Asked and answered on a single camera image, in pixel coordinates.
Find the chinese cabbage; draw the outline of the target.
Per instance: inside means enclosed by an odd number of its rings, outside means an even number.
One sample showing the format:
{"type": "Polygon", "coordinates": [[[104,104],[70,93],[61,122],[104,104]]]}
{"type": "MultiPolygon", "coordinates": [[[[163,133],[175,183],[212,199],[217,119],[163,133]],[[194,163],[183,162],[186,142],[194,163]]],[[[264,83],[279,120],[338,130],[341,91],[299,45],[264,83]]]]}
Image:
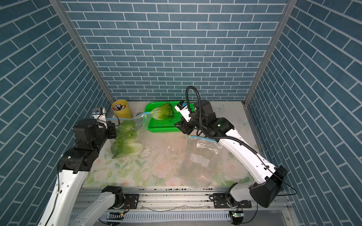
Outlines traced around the chinese cabbage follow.
{"type": "Polygon", "coordinates": [[[140,143],[124,143],[123,141],[115,142],[111,147],[111,153],[113,159],[134,156],[141,153],[143,145],[140,143]]]}
{"type": "Polygon", "coordinates": [[[166,102],[162,106],[152,110],[153,112],[152,118],[155,120],[173,119],[174,118],[173,110],[174,107],[169,102],[166,102]]]}
{"type": "Polygon", "coordinates": [[[124,121],[117,128],[116,141],[133,143],[138,139],[138,124],[134,121],[124,121]]]}

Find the clear zipper bag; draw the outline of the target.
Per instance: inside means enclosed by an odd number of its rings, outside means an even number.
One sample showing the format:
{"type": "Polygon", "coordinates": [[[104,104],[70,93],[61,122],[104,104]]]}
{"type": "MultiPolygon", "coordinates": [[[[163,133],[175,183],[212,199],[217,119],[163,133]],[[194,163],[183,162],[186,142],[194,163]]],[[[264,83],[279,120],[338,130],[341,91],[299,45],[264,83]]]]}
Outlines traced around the clear zipper bag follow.
{"type": "Polygon", "coordinates": [[[110,152],[113,159],[139,155],[144,149],[144,139],[153,112],[145,112],[131,119],[120,118],[117,137],[110,152]]]}
{"type": "Polygon", "coordinates": [[[187,136],[184,158],[178,171],[183,185],[191,188],[226,186],[238,182],[230,172],[223,170],[231,160],[229,151],[221,144],[207,138],[187,136]]]}

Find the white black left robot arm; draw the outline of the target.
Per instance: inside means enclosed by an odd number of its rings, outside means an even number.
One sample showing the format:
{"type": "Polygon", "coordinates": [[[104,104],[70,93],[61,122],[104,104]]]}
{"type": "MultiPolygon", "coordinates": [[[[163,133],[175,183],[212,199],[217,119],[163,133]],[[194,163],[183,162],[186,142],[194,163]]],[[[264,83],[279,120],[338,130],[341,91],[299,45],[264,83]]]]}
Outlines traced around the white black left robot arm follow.
{"type": "Polygon", "coordinates": [[[92,226],[108,209],[125,206],[122,188],[106,186],[86,210],[70,219],[78,193],[102,147],[117,136],[113,122],[91,118],[76,123],[73,132],[75,145],[62,155],[57,165],[56,183],[38,223],[40,226],[92,226]]]}

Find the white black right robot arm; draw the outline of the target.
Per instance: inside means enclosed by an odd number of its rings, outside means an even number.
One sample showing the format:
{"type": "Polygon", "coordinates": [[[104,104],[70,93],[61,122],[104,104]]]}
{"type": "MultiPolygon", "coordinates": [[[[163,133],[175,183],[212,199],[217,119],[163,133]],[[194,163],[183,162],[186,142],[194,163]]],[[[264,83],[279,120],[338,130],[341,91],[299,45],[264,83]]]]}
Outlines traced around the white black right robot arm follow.
{"type": "Polygon", "coordinates": [[[187,135],[198,129],[227,148],[254,178],[255,183],[249,186],[252,199],[262,207],[269,207],[282,189],[287,170],[276,167],[249,146],[227,119],[216,116],[208,101],[195,103],[194,108],[192,111],[184,101],[177,103],[175,110],[182,117],[175,127],[187,135]]]}

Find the green plastic basket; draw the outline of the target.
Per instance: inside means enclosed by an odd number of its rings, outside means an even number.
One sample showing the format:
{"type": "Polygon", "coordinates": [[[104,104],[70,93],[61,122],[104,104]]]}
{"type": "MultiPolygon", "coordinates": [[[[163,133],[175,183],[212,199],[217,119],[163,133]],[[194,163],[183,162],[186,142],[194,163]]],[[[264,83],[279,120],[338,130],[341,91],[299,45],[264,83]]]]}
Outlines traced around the green plastic basket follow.
{"type": "Polygon", "coordinates": [[[182,119],[182,114],[177,112],[175,107],[180,101],[161,101],[161,102],[152,102],[146,105],[144,112],[154,112],[157,111],[157,108],[161,107],[159,114],[155,114],[152,117],[148,130],[152,133],[165,133],[165,132],[180,132],[178,128],[175,127],[175,124],[182,119]],[[170,107],[168,110],[164,110],[164,107],[161,107],[169,103],[170,107]]]}

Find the yellow pen cup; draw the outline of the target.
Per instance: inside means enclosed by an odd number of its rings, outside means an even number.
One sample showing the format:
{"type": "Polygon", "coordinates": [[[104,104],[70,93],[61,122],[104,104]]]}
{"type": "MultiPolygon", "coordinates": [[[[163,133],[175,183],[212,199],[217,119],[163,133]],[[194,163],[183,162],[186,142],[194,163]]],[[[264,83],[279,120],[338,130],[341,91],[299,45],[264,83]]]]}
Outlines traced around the yellow pen cup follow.
{"type": "Polygon", "coordinates": [[[118,118],[123,119],[131,119],[132,118],[132,110],[128,106],[128,102],[126,100],[117,100],[112,105],[111,108],[114,114],[118,118]]]}

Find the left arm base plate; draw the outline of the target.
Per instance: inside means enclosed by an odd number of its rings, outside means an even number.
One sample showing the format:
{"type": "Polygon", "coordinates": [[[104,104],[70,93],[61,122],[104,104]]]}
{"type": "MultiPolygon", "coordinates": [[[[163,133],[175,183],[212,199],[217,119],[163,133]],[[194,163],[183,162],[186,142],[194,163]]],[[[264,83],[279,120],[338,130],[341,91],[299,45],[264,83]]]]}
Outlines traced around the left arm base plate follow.
{"type": "Polygon", "coordinates": [[[112,206],[109,210],[135,210],[139,203],[139,197],[139,194],[124,194],[121,204],[116,207],[112,206]]]}

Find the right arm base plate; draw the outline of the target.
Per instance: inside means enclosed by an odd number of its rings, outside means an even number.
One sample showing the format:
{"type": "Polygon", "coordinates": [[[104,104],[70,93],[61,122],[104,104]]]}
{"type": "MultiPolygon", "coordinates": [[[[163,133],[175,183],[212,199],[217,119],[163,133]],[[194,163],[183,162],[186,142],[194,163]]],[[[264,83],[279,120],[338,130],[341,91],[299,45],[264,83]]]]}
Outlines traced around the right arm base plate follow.
{"type": "Polygon", "coordinates": [[[209,196],[209,200],[213,203],[215,209],[250,209],[252,204],[250,200],[235,201],[230,195],[225,193],[213,193],[209,196]]]}

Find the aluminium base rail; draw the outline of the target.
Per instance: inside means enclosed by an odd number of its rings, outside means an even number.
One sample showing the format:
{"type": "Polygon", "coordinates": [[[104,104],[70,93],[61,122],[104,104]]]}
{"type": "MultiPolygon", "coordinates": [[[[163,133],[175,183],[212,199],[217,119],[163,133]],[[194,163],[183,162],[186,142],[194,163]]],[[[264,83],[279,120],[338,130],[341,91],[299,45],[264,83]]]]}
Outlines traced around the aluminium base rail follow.
{"type": "Polygon", "coordinates": [[[222,186],[207,189],[181,187],[126,187],[124,194],[139,194],[135,210],[107,210],[94,226],[297,226],[296,214],[286,196],[265,208],[247,192],[250,209],[215,209],[209,196],[225,193],[222,186]]]}

